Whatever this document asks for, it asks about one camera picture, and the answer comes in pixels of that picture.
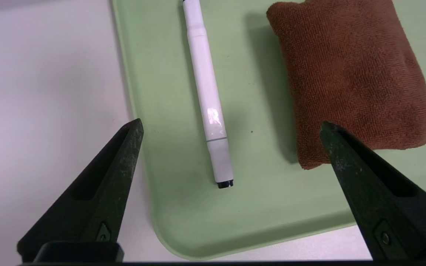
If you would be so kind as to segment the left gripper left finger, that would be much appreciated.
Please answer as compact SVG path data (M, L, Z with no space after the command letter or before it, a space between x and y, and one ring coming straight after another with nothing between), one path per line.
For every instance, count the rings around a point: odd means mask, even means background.
M143 140L141 119L124 124L20 239L23 261L121 261L117 243Z

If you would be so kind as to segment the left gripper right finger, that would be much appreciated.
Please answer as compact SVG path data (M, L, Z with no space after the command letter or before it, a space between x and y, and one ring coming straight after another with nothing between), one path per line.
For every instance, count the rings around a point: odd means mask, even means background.
M345 128L319 135L372 258L426 261L426 192Z

